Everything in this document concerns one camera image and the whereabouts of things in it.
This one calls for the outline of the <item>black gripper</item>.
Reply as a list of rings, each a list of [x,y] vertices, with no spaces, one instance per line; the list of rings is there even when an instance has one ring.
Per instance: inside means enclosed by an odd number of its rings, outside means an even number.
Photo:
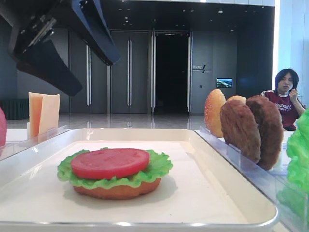
[[[99,0],[2,0],[0,15],[12,26],[8,53],[17,69],[71,97],[83,87],[48,39],[56,23],[75,31],[106,65],[120,59]]]

